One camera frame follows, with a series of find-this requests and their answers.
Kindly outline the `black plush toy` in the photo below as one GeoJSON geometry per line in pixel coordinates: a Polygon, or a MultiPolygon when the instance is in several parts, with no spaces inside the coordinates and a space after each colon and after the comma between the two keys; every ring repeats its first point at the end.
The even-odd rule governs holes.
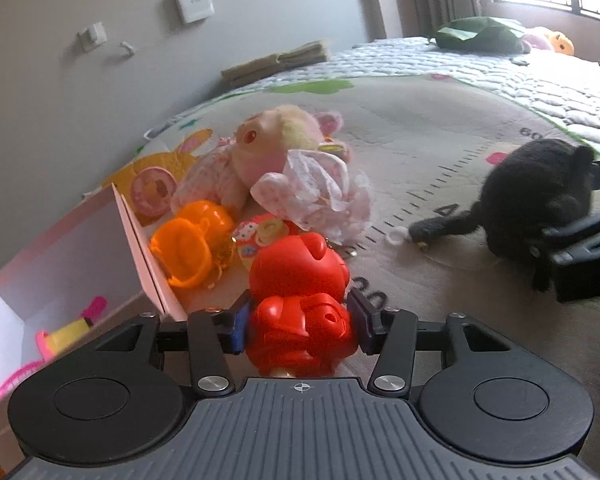
{"type": "Polygon", "coordinates": [[[408,227],[416,244],[482,229],[492,254],[523,268],[535,263],[531,246],[545,229],[586,217],[592,205],[594,151],[559,139],[540,139],[510,152],[484,180],[478,200],[447,217],[408,227]]]}

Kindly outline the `red plastic bear toy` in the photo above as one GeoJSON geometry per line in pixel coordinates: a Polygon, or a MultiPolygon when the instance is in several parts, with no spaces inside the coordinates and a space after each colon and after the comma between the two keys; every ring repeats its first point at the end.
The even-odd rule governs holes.
{"type": "Polygon", "coordinates": [[[320,234],[262,248],[249,271],[246,353],[262,376],[325,377],[358,348],[343,305],[347,263],[320,234]]]}

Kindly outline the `pink white lace cloth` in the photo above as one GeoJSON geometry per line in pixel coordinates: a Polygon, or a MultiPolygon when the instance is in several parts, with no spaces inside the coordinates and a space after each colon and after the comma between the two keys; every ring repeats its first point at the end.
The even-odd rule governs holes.
{"type": "Polygon", "coordinates": [[[260,177],[250,194],[275,217],[337,244],[354,240],[372,223],[372,182],[326,152],[289,151],[283,169],[260,177]]]}

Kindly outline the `yellow pink toy block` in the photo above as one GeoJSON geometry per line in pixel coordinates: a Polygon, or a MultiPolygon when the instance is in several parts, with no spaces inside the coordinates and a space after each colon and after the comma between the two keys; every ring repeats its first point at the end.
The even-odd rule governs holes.
{"type": "Polygon", "coordinates": [[[43,360],[47,362],[56,358],[59,353],[64,352],[87,334],[102,315],[107,304],[108,301],[104,297],[96,296],[76,320],[50,333],[45,330],[37,332],[34,340],[43,360]]]}

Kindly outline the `pink plastic basket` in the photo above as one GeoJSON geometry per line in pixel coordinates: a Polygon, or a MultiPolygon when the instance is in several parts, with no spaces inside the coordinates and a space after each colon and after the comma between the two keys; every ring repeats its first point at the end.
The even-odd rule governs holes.
{"type": "Polygon", "coordinates": [[[24,380],[36,373],[45,365],[44,360],[32,361],[15,370],[0,385],[0,402],[9,396],[24,380]]]}

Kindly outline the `orange plastic pumpkin toy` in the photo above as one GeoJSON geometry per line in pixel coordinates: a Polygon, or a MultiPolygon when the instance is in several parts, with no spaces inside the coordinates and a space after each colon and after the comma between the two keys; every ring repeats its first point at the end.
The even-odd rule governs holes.
{"type": "Polygon", "coordinates": [[[234,258],[234,229],[222,206],[198,200],[159,226],[149,249],[172,289],[213,288],[234,258]]]}

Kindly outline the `pink cardboard storage box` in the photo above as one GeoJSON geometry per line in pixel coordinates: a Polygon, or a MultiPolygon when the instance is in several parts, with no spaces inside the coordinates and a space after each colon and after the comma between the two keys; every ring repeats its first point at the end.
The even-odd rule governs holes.
{"type": "Polygon", "coordinates": [[[74,208],[0,270],[0,388],[40,359],[37,333],[77,320],[97,297],[106,307],[95,330],[143,311],[173,321],[186,317],[144,229],[113,186],[74,208]]]}

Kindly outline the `orange plush toy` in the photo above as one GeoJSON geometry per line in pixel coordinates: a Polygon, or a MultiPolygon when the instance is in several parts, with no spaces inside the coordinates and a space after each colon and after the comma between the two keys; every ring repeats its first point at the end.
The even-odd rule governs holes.
{"type": "Polygon", "coordinates": [[[527,28],[521,40],[529,49],[574,55],[572,41],[563,33],[543,26],[527,28]]]}

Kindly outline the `pink plush bunny doll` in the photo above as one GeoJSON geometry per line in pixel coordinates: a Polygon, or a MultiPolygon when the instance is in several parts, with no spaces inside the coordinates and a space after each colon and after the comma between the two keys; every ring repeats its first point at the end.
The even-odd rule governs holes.
{"type": "Polygon", "coordinates": [[[342,126],[338,112],[310,113],[291,104],[262,110],[189,167],[171,197],[171,210],[178,214],[190,203],[208,200],[237,219],[253,185],[269,172],[281,172],[289,151],[322,151],[347,162],[347,144],[335,139],[342,126]]]}

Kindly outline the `green pillow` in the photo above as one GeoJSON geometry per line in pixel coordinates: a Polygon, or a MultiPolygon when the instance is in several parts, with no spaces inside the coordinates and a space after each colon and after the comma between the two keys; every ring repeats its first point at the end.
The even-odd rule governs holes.
{"type": "Polygon", "coordinates": [[[443,25],[432,39],[443,50],[517,54],[527,49],[525,34],[526,28],[516,20],[470,16],[443,25]]]}

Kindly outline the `colourful quilted play mat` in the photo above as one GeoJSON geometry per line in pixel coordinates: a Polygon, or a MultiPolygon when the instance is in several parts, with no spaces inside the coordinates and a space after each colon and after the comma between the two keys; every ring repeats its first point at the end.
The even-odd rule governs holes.
{"type": "MultiPolygon", "coordinates": [[[[543,52],[512,61],[442,52],[422,38],[377,40],[171,118],[135,162],[202,155],[247,116],[287,103],[340,113],[340,139],[372,182],[372,223],[354,242],[352,273],[390,308],[433,320],[471,313],[583,382],[595,419],[582,455],[600,474],[600,298],[558,304],[535,292],[481,233],[426,252],[387,242],[397,226],[467,208],[519,145],[559,138],[600,152],[600,63],[543,52]]],[[[233,269],[215,288],[178,302],[184,311],[222,306],[245,282],[233,269]]],[[[0,409],[0,465],[17,455],[0,409]]]]}

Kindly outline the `folded beige towel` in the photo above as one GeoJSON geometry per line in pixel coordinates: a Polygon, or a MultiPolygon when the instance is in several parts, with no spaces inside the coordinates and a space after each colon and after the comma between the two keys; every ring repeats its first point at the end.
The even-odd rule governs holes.
{"type": "Polygon", "coordinates": [[[312,41],[294,50],[272,53],[263,58],[222,70],[221,77],[232,88],[271,77],[285,70],[294,70],[329,60],[329,50],[324,41],[312,41]]]}

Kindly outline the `white wall socket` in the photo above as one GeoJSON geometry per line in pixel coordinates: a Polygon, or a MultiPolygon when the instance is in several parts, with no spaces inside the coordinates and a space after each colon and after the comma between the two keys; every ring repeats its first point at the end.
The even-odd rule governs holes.
{"type": "Polygon", "coordinates": [[[85,53],[91,52],[94,49],[106,44],[108,38],[106,30],[102,22],[97,22],[87,26],[78,32],[81,47],[85,53]]]}

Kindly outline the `white wall thermostat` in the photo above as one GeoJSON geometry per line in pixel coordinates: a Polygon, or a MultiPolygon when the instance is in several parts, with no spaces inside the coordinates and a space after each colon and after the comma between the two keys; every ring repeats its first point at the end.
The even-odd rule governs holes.
{"type": "Polygon", "coordinates": [[[175,0],[175,3],[185,25],[206,20],[214,15],[212,0],[175,0]]]}

